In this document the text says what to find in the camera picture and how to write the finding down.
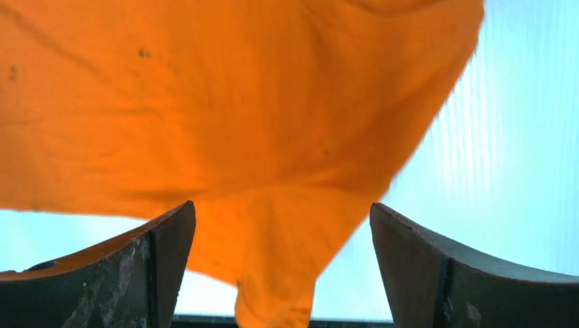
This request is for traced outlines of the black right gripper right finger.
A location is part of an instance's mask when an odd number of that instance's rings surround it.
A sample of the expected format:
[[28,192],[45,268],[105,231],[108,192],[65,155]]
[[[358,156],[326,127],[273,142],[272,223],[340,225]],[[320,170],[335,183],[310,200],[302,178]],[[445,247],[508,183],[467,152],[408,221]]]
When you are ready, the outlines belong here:
[[578,326],[578,278],[491,256],[380,203],[373,246],[396,327]]

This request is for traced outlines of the orange t-shirt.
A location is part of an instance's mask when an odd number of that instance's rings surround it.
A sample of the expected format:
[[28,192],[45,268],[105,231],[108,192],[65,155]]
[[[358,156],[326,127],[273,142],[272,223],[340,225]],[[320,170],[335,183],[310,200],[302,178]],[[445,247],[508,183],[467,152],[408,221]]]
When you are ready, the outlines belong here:
[[2,1],[1,207],[150,218],[241,327],[306,327],[319,275],[420,144],[482,1]]

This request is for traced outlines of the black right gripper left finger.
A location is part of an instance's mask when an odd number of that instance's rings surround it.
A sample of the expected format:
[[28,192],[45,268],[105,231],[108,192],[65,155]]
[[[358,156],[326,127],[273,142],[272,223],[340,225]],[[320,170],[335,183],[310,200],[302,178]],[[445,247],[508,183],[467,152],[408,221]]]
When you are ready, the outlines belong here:
[[76,253],[1,273],[2,327],[169,327],[195,233],[187,201]]

